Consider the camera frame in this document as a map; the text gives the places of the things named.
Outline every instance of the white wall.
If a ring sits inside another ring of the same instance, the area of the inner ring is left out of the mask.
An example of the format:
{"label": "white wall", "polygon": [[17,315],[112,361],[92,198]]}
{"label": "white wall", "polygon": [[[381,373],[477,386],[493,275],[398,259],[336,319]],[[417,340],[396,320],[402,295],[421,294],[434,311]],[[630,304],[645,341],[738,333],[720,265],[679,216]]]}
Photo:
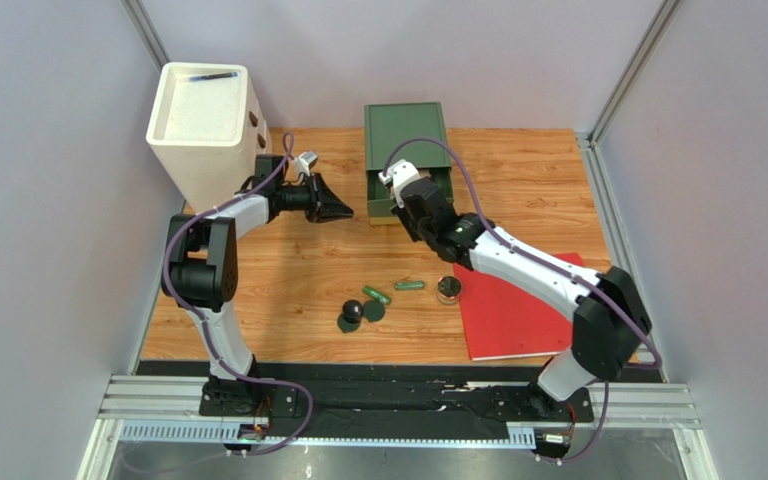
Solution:
{"label": "white wall", "polygon": [[73,478],[181,197],[117,1],[0,1],[0,478]]}
{"label": "white wall", "polygon": [[685,2],[602,153],[721,478],[768,478],[768,2]]}
{"label": "white wall", "polygon": [[363,126],[443,102],[447,126],[589,130],[660,0],[144,0],[171,60],[247,66],[270,125]]}

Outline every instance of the green box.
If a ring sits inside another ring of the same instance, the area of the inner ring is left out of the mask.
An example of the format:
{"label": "green box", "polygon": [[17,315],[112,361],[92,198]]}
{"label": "green box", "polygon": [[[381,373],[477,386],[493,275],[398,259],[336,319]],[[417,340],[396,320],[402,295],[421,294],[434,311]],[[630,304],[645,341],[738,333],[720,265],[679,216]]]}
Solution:
{"label": "green box", "polygon": [[[369,223],[399,223],[399,219],[390,213],[393,200],[378,180],[378,173],[384,169],[393,149],[405,140],[431,137],[448,143],[443,109],[440,102],[367,105],[364,107],[364,116]],[[393,161],[401,159],[408,160],[418,170],[428,170],[431,180],[440,187],[449,203],[454,201],[452,163],[445,150],[429,142],[412,143],[399,151]]]}

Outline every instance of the red folder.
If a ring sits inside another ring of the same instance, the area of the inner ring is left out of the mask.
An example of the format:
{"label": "red folder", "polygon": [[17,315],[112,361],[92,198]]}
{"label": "red folder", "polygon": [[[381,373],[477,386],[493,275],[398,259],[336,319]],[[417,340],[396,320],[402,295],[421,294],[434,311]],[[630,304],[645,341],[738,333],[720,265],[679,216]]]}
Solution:
{"label": "red folder", "polygon": [[[576,253],[557,258],[582,266]],[[455,265],[461,280],[461,320],[474,361],[535,357],[570,347],[573,325],[546,303],[514,285]]]}

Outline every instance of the white box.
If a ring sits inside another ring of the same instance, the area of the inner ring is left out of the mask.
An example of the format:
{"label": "white box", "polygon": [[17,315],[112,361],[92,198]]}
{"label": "white box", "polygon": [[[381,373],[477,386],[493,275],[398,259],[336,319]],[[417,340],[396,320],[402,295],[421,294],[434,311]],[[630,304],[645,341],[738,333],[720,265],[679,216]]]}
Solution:
{"label": "white box", "polygon": [[[216,74],[233,76],[198,78]],[[229,200],[253,175],[257,154],[271,153],[248,70],[241,65],[166,64],[147,143],[196,212]]]}

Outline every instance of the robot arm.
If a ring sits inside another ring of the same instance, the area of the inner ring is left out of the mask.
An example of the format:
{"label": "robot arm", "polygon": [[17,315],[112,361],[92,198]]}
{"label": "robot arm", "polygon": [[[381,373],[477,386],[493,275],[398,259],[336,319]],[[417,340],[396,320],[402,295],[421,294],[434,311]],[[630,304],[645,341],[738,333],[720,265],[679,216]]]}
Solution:
{"label": "robot arm", "polygon": [[[252,188],[264,182],[279,167],[281,159],[278,155],[258,156],[250,179]],[[331,192],[320,174],[310,171],[315,163],[315,153],[299,155],[293,164],[303,174],[300,184],[287,184],[284,170],[270,184],[261,187],[258,195],[242,198],[193,225],[173,250],[171,282],[177,293],[197,310],[197,313],[189,310],[186,313],[198,325],[210,357],[210,374],[217,380],[236,380],[222,362],[235,372],[257,376],[254,355],[242,339],[232,303],[239,277],[236,241],[285,210],[304,211],[310,223],[351,218],[354,214]],[[192,217],[188,214],[172,217],[169,241]],[[206,259],[189,256],[202,249],[208,252]],[[164,283],[162,288],[167,295]]]}
{"label": "robot arm", "polygon": [[[413,241],[426,242],[446,262],[520,287],[573,323],[571,348],[547,363],[535,382],[535,395],[543,404],[539,409],[556,410],[558,402],[595,379],[617,379],[640,341],[584,282],[607,294],[647,334],[650,320],[627,272],[612,267],[603,274],[570,265],[520,242],[493,222],[489,222],[492,231],[488,231],[478,215],[457,214],[439,187],[429,178],[420,177],[405,160],[394,163],[379,178],[392,188],[392,211]],[[509,245],[502,245],[499,238]]]}

